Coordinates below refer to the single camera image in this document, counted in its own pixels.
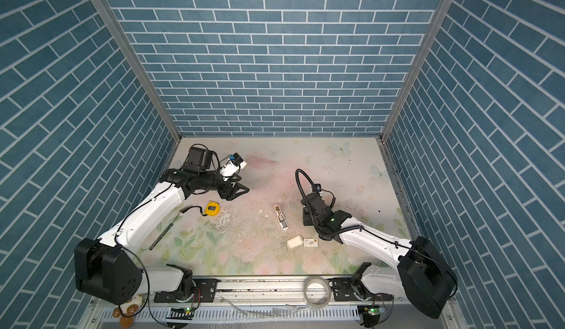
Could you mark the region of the white staple box sleeve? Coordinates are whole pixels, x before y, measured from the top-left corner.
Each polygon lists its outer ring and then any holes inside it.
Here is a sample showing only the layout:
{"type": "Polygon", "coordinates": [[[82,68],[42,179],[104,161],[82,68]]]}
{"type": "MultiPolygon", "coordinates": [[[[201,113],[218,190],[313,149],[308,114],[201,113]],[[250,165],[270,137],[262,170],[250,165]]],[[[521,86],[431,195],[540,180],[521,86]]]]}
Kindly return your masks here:
{"type": "Polygon", "coordinates": [[[303,247],[304,248],[317,248],[319,246],[319,240],[317,238],[304,238],[303,247]]]}

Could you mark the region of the pink stapler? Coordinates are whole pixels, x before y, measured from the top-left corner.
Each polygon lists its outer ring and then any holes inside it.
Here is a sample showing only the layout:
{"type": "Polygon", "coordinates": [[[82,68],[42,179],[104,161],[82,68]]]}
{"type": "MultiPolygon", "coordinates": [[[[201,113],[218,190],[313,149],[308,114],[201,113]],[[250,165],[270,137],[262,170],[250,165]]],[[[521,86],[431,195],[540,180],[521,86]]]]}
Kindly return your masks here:
{"type": "Polygon", "coordinates": [[[278,223],[280,224],[280,227],[286,231],[288,230],[288,223],[286,221],[285,215],[282,211],[282,208],[280,207],[280,205],[274,205],[274,209],[275,209],[275,214],[277,216],[277,220],[278,223]]]}

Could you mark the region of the white staple box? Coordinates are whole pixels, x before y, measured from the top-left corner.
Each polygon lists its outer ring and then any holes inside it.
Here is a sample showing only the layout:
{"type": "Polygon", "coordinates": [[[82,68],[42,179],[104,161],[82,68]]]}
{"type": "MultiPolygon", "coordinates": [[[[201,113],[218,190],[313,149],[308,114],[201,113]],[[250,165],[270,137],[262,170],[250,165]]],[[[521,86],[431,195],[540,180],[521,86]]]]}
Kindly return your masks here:
{"type": "Polygon", "coordinates": [[[302,247],[304,245],[304,239],[301,236],[295,236],[286,241],[288,249],[294,249],[302,247]]]}

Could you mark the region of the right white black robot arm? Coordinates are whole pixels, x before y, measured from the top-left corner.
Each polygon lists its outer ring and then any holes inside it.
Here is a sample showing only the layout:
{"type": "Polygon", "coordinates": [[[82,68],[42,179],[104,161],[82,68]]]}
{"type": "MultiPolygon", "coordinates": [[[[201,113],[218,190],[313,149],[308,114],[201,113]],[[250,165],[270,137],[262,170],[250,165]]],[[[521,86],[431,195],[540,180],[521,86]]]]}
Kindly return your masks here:
{"type": "Polygon", "coordinates": [[[353,292],[366,299],[380,293],[407,298],[427,317],[437,319],[458,289],[456,274],[433,243],[389,235],[345,211],[333,211],[312,192],[301,200],[303,223],[315,228],[320,239],[354,247],[383,261],[385,270],[365,262],[351,278],[353,292]]]}

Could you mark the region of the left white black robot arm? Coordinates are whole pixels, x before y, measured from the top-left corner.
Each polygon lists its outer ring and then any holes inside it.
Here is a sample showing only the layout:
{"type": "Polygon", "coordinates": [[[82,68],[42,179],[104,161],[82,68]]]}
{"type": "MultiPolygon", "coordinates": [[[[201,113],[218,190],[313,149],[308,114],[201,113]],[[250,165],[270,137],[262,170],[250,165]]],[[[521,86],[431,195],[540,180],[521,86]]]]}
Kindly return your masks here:
{"type": "Polygon", "coordinates": [[[137,266],[134,257],[145,239],[194,192],[216,191],[232,201],[249,192],[234,174],[169,169],[150,194],[122,221],[96,239],[83,239],[74,250],[76,288],[85,294],[122,305],[136,295],[157,293],[173,302],[194,298],[192,271],[168,264],[163,268],[137,266]]]}

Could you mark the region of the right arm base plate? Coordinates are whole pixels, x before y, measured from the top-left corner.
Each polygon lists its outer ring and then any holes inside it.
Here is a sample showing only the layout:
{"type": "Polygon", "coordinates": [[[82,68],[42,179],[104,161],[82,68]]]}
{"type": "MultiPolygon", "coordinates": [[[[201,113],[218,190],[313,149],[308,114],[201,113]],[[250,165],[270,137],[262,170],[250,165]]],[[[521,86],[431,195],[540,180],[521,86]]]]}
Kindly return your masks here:
{"type": "Polygon", "coordinates": [[[360,281],[353,281],[352,278],[337,277],[328,280],[331,287],[333,299],[336,302],[381,302],[391,301],[393,296],[390,294],[373,294],[360,281]]]}

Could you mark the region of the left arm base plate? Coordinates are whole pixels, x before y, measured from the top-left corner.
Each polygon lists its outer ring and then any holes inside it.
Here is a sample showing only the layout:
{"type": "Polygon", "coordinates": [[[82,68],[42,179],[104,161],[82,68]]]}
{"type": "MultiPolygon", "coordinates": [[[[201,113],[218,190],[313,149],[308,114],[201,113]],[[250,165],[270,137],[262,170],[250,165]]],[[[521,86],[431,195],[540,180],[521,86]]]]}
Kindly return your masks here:
{"type": "Polygon", "coordinates": [[[188,286],[181,285],[173,292],[157,292],[155,303],[212,303],[219,280],[215,278],[193,279],[188,286]]]}

